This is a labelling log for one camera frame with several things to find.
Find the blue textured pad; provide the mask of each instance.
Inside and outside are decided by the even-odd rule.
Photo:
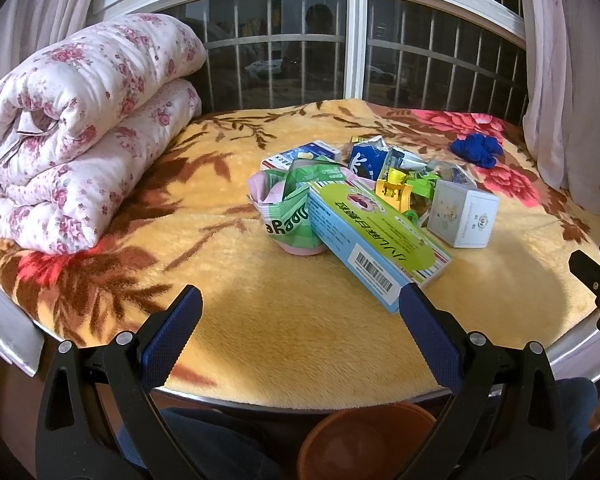
[[[141,383],[146,392],[166,382],[201,317],[202,295],[192,286],[142,352]]]
[[[405,285],[399,298],[400,316],[440,386],[456,395],[462,386],[462,356],[421,297],[418,286]]]

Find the screw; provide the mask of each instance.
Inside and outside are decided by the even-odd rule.
[[[126,345],[131,343],[131,340],[134,338],[134,335],[131,332],[120,332],[116,336],[116,343],[119,345]]]
[[[71,341],[62,341],[59,345],[58,345],[58,351],[61,354],[66,354],[69,350],[71,350],[72,347],[72,343]]]
[[[469,336],[469,341],[471,341],[476,346],[484,346],[487,343],[487,338],[480,332],[473,332]]]
[[[544,348],[542,348],[542,345],[538,341],[532,341],[531,343],[529,343],[529,348],[534,354],[538,355],[540,355],[544,351]]]

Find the denim pants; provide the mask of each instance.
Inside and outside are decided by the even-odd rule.
[[[568,472],[573,473],[582,458],[582,443],[589,435],[587,422],[598,402],[595,385],[584,378],[556,381],[567,433]],[[486,432],[495,414],[498,399],[491,397],[476,432]],[[183,451],[208,480],[280,480],[282,470],[264,452],[257,432],[248,423],[214,410],[167,408],[160,410]],[[129,434],[118,435],[123,454],[144,467]]]

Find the orange bucket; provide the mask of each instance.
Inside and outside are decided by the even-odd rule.
[[[436,419],[409,402],[331,413],[307,436],[299,480],[394,480]]]

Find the yellow toy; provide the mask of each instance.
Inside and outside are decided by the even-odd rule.
[[[407,175],[395,168],[389,169],[386,180],[376,182],[376,195],[400,213],[411,209],[413,187],[405,184]]]

